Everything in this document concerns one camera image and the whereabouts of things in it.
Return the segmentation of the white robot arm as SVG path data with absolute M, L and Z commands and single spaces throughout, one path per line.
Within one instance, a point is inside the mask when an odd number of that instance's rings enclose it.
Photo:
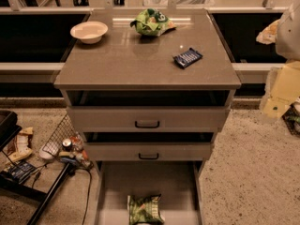
M 282 16 L 265 27 L 256 41 L 276 45 L 276 53 L 288 60 L 300 60 L 300 0 L 294 0 Z

